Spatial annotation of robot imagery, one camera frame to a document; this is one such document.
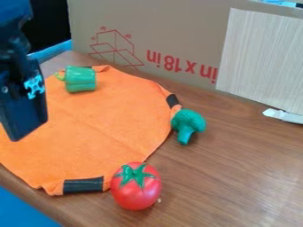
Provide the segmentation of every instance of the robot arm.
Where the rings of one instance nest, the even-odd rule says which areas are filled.
[[[44,79],[20,28],[32,17],[28,0],[0,2],[0,122],[18,141],[47,121]]]

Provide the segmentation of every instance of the green leaves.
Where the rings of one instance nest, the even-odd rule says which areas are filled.
[[[136,183],[140,186],[140,188],[144,188],[144,179],[146,177],[156,178],[156,176],[153,174],[145,173],[144,172],[145,167],[146,167],[146,163],[140,165],[136,169],[131,168],[129,165],[123,165],[122,172],[116,174],[113,177],[123,177],[120,186],[124,186],[125,184],[128,184],[128,182],[130,182],[131,180],[135,180]]]

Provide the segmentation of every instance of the broccoli stem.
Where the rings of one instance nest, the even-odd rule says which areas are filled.
[[[179,127],[178,132],[178,141],[181,145],[187,145],[190,141],[191,134],[195,132],[195,130],[186,124],[182,124]]]

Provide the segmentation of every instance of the blue floor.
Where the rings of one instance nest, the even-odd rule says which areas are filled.
[[[1,227],[58,227],[59,225],[0,186]]]
[[[43,51],[29,55],[39,63],[70,51],[72,42],[66,41]],[[0,186],[0,227],[58,227],[59,225],[24,201],[12,195]]]

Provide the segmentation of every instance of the table surface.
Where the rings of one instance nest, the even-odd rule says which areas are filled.
[[[70,51],[42,70],[104,63]],[[50,197],[0,166],[3,187],[66,226],[302,226],[302,126],[264,117],[261,104],[118,68],[158,82],[207,120],[188,146],[171,133],[148,159],[161,174],[161,202],[133,212],[109,192]]]

